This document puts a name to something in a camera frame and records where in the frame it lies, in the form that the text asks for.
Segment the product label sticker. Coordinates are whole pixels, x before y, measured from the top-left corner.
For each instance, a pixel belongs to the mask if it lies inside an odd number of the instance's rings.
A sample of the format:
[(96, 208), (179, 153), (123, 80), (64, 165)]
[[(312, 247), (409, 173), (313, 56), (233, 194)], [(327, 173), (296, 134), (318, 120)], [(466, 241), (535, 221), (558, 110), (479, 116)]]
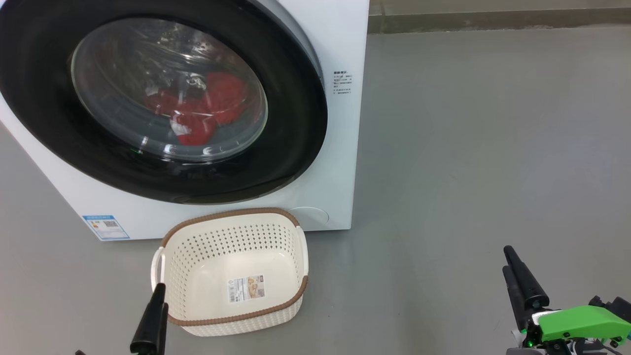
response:
[(265, 278), (262, 274), (228, 280), (227, 289), (230, 304), (266, 297)]

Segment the cream basket with brown rim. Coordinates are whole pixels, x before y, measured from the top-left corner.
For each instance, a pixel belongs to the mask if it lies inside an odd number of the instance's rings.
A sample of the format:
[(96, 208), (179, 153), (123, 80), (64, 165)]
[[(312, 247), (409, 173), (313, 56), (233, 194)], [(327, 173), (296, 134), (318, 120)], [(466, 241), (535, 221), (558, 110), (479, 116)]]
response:
[[(260, 274), (266, 297), (229, 303), (228, 280)], [(308, 275), (306, 235), (293, 215), (278, 208), (183, 221), (165, 234), (151, 263), (151, 287), (166, 287), (168, 321), (199, 337), (290, 321), (300, 310)]]

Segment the red garment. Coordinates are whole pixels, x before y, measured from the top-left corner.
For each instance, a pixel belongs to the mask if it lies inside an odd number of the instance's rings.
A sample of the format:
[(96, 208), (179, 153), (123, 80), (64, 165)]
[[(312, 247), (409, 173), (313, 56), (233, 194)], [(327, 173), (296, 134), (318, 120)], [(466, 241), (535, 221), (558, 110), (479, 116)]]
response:
[(244, 81), (227, 72), (209, 72), (201, 83), (204, 88), (160, 88), (144, 99), (153, 114), (169, 117), (176, 139), (187, 146), (207, 144), (219, 127), (239, 119), (248, 94)]

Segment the washing machine door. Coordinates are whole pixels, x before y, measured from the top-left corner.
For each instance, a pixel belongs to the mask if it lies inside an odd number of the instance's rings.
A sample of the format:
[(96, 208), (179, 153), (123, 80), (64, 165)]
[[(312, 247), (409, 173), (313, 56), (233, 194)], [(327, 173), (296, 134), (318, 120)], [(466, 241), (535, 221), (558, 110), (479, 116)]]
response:
[[(209, 72), (244, 81), (244, 110), (207, 144), (181, 144), (144, 99), (204, 88)], [(72, 168), (175, 204), (281, 188), (313, 163), (328, 119), (313, 48), (252, 0), (5, 0), (0, 93)]]

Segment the printed instruction label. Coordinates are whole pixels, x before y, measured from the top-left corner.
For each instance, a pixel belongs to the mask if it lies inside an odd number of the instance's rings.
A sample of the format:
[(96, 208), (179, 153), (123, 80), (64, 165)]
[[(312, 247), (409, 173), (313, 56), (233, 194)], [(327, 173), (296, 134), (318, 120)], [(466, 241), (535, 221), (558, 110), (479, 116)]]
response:
[(333, 95), (351, 94), (353, 90), (354, 76), (348, 71), (335, 71), (332, 79)]

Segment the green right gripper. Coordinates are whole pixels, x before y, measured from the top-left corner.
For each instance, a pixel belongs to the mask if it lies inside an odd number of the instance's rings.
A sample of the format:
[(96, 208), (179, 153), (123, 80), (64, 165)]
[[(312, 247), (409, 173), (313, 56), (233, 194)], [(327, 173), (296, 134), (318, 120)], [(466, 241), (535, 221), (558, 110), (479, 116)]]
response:
[(621, 355), (631, 341), (631, 322), (602, 307), (583, 305), (545, 310), (527, 318), (526, 310), (550, 305), (550, 298), (512, 246), (503, 247), (503, 266), (512, 312), (518, 326), (508, 355)]

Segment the round drain filter cover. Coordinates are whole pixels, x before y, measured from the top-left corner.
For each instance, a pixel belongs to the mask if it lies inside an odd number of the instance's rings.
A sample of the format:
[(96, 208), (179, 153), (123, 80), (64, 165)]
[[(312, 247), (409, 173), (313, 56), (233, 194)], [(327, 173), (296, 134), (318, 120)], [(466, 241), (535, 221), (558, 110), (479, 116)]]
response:
[(314, 207), (296, 207), (288, 210), (288, 213), (298, 220), (304, 231), (327, 231), (329, 215), (322, 209)]

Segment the white front-load washing machine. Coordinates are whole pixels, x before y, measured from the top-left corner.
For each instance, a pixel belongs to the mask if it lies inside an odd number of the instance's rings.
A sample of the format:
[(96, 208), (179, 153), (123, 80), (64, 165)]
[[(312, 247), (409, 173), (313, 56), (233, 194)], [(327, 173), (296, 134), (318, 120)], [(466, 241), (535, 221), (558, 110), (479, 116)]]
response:
[[(0, 93), (0, 121), (84, 224), (84, 215), (112, 215), (130, 240), (153, 240), (180, 222), (213, 213), (314, 207), (328, 213), (327, 231), (351, 227), (370, 0), (252, 1), (277, 14), (301, 42), (311, 45), (317, 58), (328, 119), (323, 145), (313, 163), (288, 184), (249, 200), (211, 205), (153, 200), (112, 188), (72, 168), (18, 123)], [(333, 95), (335, 71), (353, 74), (351, 94)]]

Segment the blue energy label sticker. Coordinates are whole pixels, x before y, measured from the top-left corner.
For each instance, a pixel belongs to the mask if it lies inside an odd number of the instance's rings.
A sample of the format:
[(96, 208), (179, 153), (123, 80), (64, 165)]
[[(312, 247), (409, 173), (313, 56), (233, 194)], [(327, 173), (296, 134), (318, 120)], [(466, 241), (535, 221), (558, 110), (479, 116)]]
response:
[(130, 240), (128, 233), (112, 215), (84, 215), (82, 218), (101, 241)]

